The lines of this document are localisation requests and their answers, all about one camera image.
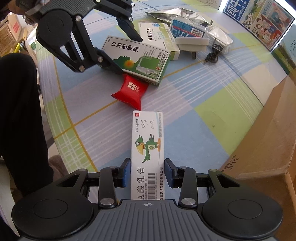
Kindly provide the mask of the silver foil pouch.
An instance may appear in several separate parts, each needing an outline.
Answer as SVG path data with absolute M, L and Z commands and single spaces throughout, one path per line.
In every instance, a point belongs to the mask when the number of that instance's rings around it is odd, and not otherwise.
M 200 13 L 185 8 L 165 9 L 153 12 L 146 11 L 145 13 L 167 24 L 170 24 L 173 18 L 180 16 L 204 27 L 213 25 L 212 20 L 207 21 Z
M 209 39 L 209 46 L 219 46 L 222 54 L 227 54 L 232 48 L 233 39 L 224 30 L 215 25 L 207 27 L 207 37 Z

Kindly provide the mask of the white green tablet box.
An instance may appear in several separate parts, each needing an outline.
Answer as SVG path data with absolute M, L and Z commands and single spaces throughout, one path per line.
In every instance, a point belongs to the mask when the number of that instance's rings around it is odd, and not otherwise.
M 171 53 L 170 60 L 178 60 L 180 49 L 177 46 L 168 24 L 138 23 L 138 31 L 143 43 L 168 50 Z

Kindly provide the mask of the open cardboard box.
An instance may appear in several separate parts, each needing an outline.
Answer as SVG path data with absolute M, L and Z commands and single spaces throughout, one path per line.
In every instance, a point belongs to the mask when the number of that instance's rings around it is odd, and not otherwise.
M 279 240 L 295 240 L 295 113 L 295 77 L 288 75 L 220 169 L 281 205 Z

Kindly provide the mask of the green white spray box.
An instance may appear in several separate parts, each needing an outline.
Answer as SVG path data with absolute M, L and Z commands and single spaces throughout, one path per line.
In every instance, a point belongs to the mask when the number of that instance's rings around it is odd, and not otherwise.
M 125 73 L 159 86 L 171 52 L 149 44 L 108 36 L 102 51 Z

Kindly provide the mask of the plaid tablecloth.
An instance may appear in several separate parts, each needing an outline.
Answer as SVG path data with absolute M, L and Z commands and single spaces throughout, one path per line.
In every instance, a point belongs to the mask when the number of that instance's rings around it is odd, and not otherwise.
M 165 156 L 205 172 L 224 164 L 286 74 L 247 30 L 200 1 L 136 1 L 133 22 L 177 7 L 200 12 L 230 35 L 233 46 L 215 64 L 204 62 L 205 52 L 196 59 L 182 52 L 160 86 L 147 89 L 142 109 L 164 115 Z M 75 73 L 42 46 L 37 59 L 48 123 L 67 169 L 98 171 L 129 157 L 133 110 L 112 97 L 122 77 L 98 66 Z

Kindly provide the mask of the white power adapter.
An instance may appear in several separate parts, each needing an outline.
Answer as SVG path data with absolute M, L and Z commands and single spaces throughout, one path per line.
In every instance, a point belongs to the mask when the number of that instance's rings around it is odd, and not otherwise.
M 208 38 L 201 37 L 176 37 L 176 44 L 181 51 L 188 51 L 192 54 L 192 59 L 196 59 L 197 52 L 205 52 L 209 45 Z

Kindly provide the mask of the red candy packet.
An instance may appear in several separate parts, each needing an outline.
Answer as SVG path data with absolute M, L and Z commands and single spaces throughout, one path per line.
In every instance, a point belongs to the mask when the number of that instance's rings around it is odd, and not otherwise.
M 123 84 L 120 90 L 113 93 L 111 96 L 135 110 L 141 111 L 141 99 L 145 94 L 149 84 L 145 81 L 139 80 L 132 75 L 123 74 Z

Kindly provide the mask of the blue white small box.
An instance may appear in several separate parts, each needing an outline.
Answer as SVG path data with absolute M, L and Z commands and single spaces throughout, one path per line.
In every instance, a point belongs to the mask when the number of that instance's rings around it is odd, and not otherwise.
M 172 35 L 176 37 L 207 37 L 207 27 L 195 23 L 187 18 L 176 16 L 171 20 L 170 30 Z

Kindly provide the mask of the white ointment box green bird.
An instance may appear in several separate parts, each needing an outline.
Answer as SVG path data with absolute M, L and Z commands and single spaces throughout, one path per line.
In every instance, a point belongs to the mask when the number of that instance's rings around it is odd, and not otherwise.
M 134 111 L 132 114 L 131 188 L 135 200 L 163 200 L 163 113 Z

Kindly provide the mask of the green pasture milk carton box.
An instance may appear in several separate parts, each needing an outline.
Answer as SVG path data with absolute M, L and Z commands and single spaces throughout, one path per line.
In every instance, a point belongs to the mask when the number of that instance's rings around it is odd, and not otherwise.
M 295 42 L 296 29 L 292 25 L 281 42 L 274 48 L 272 55 L 287 75 L 295 77 Z

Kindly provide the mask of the blue milk carton box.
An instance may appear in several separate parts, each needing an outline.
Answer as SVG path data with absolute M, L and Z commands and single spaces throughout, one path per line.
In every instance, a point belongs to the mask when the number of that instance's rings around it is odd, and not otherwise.
M 223 12 L 272 51 L 295 21 L 277 1 L 228 0 Z

